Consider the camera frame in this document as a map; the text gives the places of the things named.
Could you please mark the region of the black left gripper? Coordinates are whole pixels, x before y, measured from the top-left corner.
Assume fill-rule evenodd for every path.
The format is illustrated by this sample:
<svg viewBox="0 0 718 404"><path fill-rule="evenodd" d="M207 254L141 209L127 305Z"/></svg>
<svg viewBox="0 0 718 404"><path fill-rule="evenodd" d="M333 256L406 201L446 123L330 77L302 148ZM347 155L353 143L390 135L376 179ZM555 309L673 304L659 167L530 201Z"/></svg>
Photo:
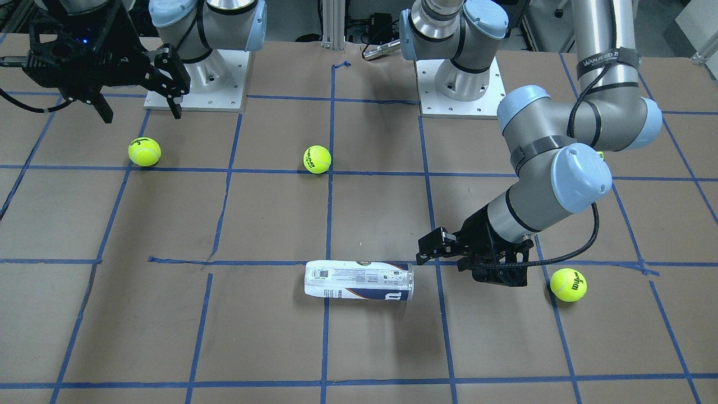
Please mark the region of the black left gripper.
<svg viewBox="0 0 718 404"><path fill-rule="evenodd" d="M490 224L488 207L485 206L464 221L457 235L439 227L421 237L416 264L423 265L431 259L464 256L458 261L459 271L469 270L475 281L525 287L528 283L525 263L528 263L534 246L531 240L513 243L499 236Z"/></svg>

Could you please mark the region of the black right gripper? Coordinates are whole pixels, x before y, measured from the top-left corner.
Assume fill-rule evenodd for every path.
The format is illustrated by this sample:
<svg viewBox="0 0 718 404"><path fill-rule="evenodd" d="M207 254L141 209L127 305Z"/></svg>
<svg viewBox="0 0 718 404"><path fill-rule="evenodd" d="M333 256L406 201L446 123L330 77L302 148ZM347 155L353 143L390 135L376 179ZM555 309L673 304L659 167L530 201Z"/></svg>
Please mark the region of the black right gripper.
<svg viewBox="0 0 718 404"><path fill-rule="evenodd" d="M23 71L64 99L95 108L104 123L114 113L104 87L143 85L161 95L175 120L191 79L172 44L147 51L124 6L41 6L29 25Z"/></svg>

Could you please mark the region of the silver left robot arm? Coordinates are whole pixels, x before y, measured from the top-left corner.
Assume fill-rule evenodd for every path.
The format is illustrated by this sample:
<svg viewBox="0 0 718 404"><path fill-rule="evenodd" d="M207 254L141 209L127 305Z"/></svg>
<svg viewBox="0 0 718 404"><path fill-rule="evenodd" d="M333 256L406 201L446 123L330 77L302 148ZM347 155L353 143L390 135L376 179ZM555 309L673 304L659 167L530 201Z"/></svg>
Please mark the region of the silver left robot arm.
<svg viewBox="0 0 718 404"><path fill-rule="evenodd" d="M612 173L600 152L649 145L661 130L656 102L639 94L631 1L574 1L579 95L561 103L538 85L511 90L496 116L518 181L450 233L436 228L418 241L416 264L457 256L459 271L478 282L527 285L527 268L561 263L586 251L531 261L533 236L585 209L610 191ZM508 28L493 1L415 1L398 21L403 57L440 59L441 92L462 102L481 97L490 64Z"/></svg>

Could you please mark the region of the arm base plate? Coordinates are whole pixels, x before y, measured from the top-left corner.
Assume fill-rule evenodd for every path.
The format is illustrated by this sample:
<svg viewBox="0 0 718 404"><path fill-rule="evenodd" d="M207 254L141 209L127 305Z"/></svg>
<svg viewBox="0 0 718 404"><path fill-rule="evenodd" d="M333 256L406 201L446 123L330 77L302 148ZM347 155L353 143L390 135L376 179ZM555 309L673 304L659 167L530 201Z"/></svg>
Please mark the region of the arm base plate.
<svg viewBox="0 0 718 404"><path fill-rule="evenodd" d="M506 91L496 58L479 74L460 71L446 59L416 61L415 69L423 117L497 120Z"/></svg>
<svg viewBox="0 0 718 404"><path fill-rule="evenodd" d="M253 53L215 49L203 61L186 64L190 92L180 103L189 112L240 112Z"/></svg>

